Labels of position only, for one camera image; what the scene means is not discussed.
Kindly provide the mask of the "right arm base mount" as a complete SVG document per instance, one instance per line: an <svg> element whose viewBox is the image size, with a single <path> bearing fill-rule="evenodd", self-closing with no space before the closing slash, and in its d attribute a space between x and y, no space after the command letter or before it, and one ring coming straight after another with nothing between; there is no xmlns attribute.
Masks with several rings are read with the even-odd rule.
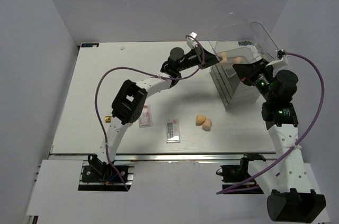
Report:
<svg viewBox="0 0 339 224"><path fill-rule="evenodd" d="M216 175L222 177L222 189L227 189L250 177L248 173L248 163L255 160L266 162L266 158L261 154L245 154L237 165L222 165L216 171ZM243 184L232 189L226 194L263 194L263 191L256 180Z"/></svg>

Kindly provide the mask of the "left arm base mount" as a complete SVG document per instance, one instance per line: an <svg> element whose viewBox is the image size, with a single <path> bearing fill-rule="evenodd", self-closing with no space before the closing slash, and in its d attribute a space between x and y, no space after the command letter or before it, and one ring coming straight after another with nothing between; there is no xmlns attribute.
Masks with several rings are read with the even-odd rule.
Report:
<svg viewBox="0 0 339 224"><path fill-rule="evenodd" d="M127 192L132 182L132 166L120 165L114 168L98 159L97 155L88 155L87 163L82 167L78 190Z"/></svg>

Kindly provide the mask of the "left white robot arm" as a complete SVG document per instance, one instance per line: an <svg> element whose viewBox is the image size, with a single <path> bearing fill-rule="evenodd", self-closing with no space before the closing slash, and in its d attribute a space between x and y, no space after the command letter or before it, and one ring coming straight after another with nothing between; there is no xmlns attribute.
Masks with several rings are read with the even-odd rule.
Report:
<svg viewBox="0 0 339 224"><path fill-rule="evenodd" d="M160 69L161 75L154 75L130 67L116 67L108 70L100 79L95 92L95 112L104 133L104 141L96 154L88 156L90 166L94 167L94 175L100 181L107 181L112 175L112 166L115 161L119 144L127 128L141 116L145 101L148 97L163 90L174 87L180 80L188 79L192 75L182 77L181 71L197 66L197 70L211 67L217 63L225 62L225 52L212 54L202 47L193 47L188 53L182 48L176 47L170 51L170 55ZM112 108L112 120L105 130L97 104L99 89L105 77L116 70L130 70L149 76L140 82L125 80L114 98Z"/></svg>

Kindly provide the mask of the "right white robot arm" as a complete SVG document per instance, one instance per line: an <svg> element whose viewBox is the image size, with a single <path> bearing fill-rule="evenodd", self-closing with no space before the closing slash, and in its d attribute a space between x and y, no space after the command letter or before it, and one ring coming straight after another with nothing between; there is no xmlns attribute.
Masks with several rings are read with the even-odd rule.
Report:
<svg viewBox="0 0 339 224"><path fill-rule="evenodd" d="M298 119L292 104L298 77L290 70L275 73L266 60L234 64L240 81L264 97L262 118L272 139L279 174L264 159L255 157L240 166L240 177L255 179L266 195L269 217L276 222L312 223L326 207L324 195L313 188L298 143Z"/></svg>

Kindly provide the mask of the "clear acrylic organizer with lid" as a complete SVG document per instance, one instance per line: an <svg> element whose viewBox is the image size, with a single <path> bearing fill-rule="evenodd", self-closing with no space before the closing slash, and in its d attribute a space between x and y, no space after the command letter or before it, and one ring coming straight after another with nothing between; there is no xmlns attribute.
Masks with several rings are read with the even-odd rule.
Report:
<svg viewBox="0 0 339 224"><path fill-rule="evenodd" d="M239 13L229 13L211 31L212 51L225 58L210 67L210 75L226 111L253 104L260 96L254 86L246 86L237 76L234 64L251 64L264 58L277 59L278 43L261 22L249 22Z"/></svg>

